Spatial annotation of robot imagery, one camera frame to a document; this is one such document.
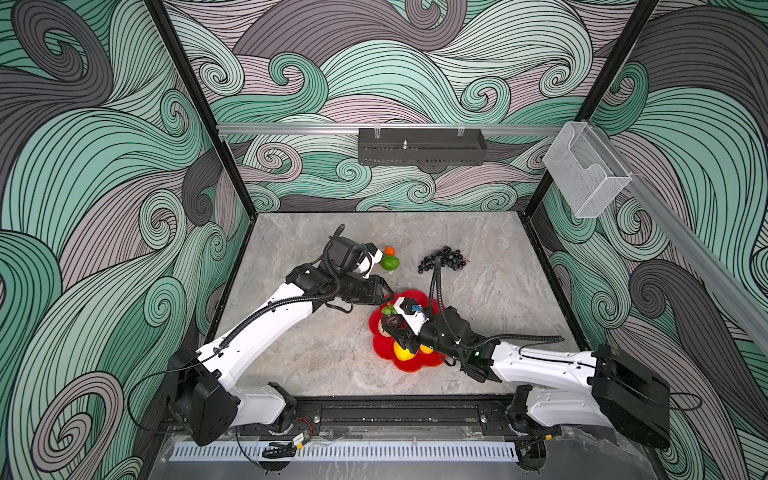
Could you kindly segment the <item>yellow fake lemon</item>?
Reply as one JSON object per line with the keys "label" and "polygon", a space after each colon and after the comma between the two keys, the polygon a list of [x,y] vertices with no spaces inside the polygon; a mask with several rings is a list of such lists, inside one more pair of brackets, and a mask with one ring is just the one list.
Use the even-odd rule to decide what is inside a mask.
{"label": "yellow fake lemon", "polygon": [[395,354],[395,358],[401,362],[410,361],[416,356],[415,353],[411,352],[407,348],[401,347],[397,342],[393,344],[393,352]]}

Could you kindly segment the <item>green fake pepper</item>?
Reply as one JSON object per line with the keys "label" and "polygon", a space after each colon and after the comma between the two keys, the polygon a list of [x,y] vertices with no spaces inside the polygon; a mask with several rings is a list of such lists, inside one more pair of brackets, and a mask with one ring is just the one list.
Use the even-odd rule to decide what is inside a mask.
{"label": "green fake pepper", "polygon": [[394,271],[400,267],[400,260],[394,255],[384,255],[380,261],[380,266],[388,271]]}

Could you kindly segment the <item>dark purple fake plum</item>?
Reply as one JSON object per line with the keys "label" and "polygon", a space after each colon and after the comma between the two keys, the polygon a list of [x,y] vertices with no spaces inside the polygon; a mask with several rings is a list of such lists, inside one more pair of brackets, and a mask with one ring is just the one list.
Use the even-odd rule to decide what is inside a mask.
{"label": "dark purple fake plum", "polygon": [[405,319],[397,313],[391,303],[386,304],[381,310],[379,331],[383,336],[390,338],[403,335],[408,331]]}

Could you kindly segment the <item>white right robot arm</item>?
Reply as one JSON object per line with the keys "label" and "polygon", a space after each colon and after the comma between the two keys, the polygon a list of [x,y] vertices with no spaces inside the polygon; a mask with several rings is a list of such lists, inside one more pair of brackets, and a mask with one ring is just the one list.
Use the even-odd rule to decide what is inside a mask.
{"label": "white right robot arm", "polygon": [[478,383],[512,383],[512,428],[531,436],[559,427],[611,428],[653,449],[670,445],[670,386],[627,352],[557,352],[558,336],[483,336],[453,307],[425,308],[401,297],[385,308],[383,330],[416,354],[430,350]]}

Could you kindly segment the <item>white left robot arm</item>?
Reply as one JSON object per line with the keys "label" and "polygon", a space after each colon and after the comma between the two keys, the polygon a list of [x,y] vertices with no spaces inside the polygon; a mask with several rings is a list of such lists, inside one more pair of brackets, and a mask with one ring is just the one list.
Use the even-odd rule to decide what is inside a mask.
{"label": "white left robot arm", "polygon": [[334,300],[351,306],[392,300],[394,291],[373,272],[383,258],[372,243],[334,234],[317,260],[294,267],[269,299],[235,327],[195,351],[174,353],[163,385],[167,407],[183,432],[206,446],[237,426],[288,430],[294,398],[274,382],[247,389],[239,379],[285,332]]}

